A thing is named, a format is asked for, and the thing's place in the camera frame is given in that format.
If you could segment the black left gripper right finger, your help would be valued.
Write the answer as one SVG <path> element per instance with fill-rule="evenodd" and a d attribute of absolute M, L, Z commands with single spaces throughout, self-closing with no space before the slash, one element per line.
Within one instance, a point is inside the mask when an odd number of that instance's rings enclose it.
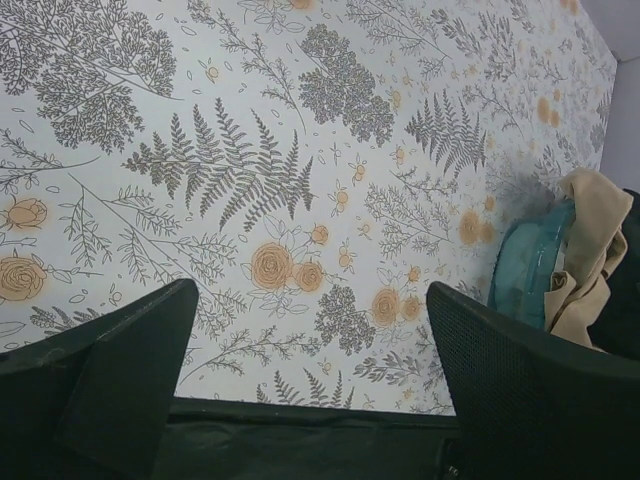
<path fill-rule="evenodd" d="M 509 319 L 442 282 L 426 304 L 465 478 L 638 478 L 638 362 Z"/>

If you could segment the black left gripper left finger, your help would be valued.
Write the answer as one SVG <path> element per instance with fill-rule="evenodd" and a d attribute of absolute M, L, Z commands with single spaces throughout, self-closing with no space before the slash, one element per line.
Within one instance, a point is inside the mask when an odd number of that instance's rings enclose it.
<path fill-rule="evenodd" d="M 2 354 L 2 478 L 150 478 L 197 303 L 177 280 Z"/>

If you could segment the black t shirt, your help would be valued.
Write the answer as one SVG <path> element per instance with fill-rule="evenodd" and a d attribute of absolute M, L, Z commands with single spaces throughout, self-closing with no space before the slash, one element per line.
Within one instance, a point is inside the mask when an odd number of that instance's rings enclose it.
<path fill-rule="evenodd" d="M 610 298 L 588 332 L 594 346 L 625 358 L 639 360 L 639 193 L 624 189 L 633 203 L 622 224 L 628 247 L 607 280 Z"/>

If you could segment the clear blue plastic basket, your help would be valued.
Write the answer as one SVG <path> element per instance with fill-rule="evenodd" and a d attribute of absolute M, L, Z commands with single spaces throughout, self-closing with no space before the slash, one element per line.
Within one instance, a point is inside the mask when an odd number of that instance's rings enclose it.
<path fill-rule="evenodd" d="M 537 329 L 545 327 L 544 296 L 564 260 L 575 203 L 565 199 L 548 213 L 515 221 L 500 246 L 488 306 Z"/>

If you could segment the floral patterned table cover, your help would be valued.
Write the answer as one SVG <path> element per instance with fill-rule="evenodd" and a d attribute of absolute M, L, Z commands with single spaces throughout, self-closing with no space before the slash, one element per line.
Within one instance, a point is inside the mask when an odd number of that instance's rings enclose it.
<path fill-rule="evenodd" d="M 449 414 L 425 306 L 597 168 L 577 1 L 5 1 L 1 348 L 180 278 L 177 394 Z"/>

